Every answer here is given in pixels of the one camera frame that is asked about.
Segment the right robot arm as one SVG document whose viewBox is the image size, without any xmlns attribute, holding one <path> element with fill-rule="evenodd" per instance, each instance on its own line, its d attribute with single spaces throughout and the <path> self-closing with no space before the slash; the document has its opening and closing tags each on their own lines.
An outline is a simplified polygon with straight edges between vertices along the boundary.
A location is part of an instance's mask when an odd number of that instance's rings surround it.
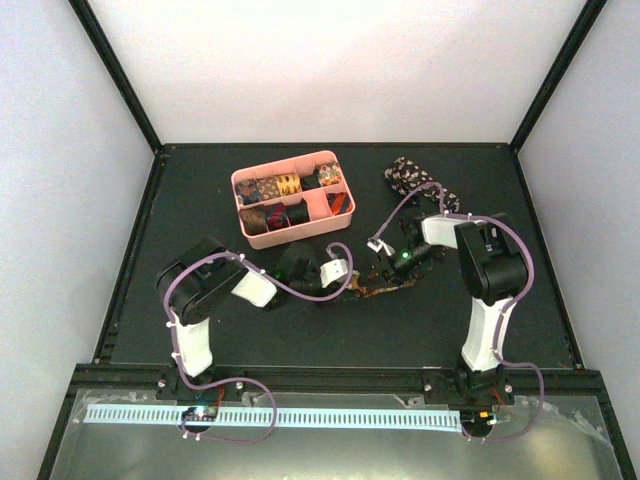
<svg viewBox="0 0 640 480">
<path fill-rule="evenodd" d="M 376 232 L 368 247 L 390 277 L 406 275 L 442 249 L 458 253 L 464 286 L 471 296 L 469 327 L 455 370 L 457 396 L 476 403 L 501 382 L 504 338 L 511 313 L 531 289 L 531 254 L 504 214 L 478 216 L 445 211 L 409 224 L 409 246 L 396 251 Z"/>
</svg>

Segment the brown green patterned tie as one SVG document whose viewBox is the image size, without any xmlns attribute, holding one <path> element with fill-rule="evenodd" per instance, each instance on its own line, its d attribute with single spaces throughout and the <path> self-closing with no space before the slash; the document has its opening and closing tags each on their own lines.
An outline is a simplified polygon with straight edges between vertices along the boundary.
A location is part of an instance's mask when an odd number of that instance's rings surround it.
<svg viewBox="0 0 640 480">
<path fill-rule="evenodd" d="M 418 282 L 413 277 L 401 279 L 397 277 L 385 277 L 378 271 L 362 275 L 355 271 L 346 289 L 352 292 L 356 298 L 366 299 L 374 296 L 395 292 L 401 289 L 411 288 Z"/>
</svg>

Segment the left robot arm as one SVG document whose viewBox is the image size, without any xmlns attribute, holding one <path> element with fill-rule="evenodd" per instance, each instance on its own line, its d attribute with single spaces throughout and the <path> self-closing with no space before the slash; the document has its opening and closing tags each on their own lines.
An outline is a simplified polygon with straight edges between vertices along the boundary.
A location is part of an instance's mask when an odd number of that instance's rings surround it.
<svg viewBox="0 0 640 480">
<path fill-rule="evenodd" d="M 332 242 L 326 254 L 329 260 L 321 263 L 309 245 L 294 242 L 274 268 L 265 270 L 206 237 L 162 269 L 156 290 L 167 314 L 171 357 L 182 372 L 181 389 L 193 399 L 213 391 L 210 318 L 227 298 L 270 312 L 282 308 L 289 297 L 320 304 L 345 292 L 354 275 L 352 252 Z"/>
</svg>

